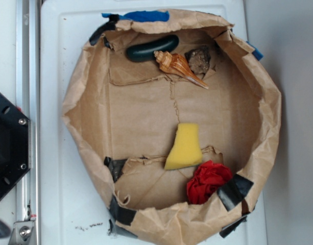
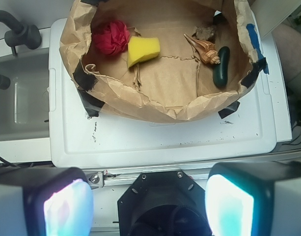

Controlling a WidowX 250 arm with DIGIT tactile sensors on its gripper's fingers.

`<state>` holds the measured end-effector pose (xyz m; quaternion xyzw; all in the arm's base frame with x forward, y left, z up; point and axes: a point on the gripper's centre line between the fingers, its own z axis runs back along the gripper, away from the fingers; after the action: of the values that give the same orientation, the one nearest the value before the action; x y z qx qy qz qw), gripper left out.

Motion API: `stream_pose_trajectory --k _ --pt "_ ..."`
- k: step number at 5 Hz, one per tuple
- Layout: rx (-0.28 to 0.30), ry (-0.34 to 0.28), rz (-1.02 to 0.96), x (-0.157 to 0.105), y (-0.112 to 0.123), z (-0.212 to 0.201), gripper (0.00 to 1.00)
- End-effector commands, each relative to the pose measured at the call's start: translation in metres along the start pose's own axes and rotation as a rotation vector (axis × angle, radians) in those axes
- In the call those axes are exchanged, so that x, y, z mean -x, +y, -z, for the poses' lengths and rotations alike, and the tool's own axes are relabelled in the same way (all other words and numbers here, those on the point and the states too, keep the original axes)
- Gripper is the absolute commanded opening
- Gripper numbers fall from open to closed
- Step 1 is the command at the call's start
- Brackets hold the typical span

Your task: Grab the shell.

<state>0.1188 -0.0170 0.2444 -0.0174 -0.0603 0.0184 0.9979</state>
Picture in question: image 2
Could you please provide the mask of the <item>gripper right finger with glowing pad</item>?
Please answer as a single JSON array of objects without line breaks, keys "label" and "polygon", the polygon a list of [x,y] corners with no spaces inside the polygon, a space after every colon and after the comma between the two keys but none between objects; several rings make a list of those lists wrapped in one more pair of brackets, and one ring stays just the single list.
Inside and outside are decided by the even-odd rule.
[{"label": "gripper right finger with glowing pad", "polygon": [[219,162],[205,207],[215,236],[301,236],[301,162]]}]

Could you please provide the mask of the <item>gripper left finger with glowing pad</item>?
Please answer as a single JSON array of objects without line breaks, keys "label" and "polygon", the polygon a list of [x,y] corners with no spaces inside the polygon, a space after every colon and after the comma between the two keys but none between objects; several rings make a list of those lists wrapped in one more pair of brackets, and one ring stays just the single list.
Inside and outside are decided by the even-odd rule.
[{"label": "gripper left finger with glowing pad", "polygon": [[87,236],[93,211],[79,168],[0,168],[0,236]]}]

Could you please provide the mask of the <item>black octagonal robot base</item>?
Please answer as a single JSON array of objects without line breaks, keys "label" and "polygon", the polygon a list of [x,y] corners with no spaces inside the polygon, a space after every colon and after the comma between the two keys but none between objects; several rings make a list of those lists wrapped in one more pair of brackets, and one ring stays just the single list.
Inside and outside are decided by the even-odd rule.
[{"label": "black octagonal robot base", "polygon": [[211,236],[205,190],[183,171],[141,173],[117,202],[122,236]]}]

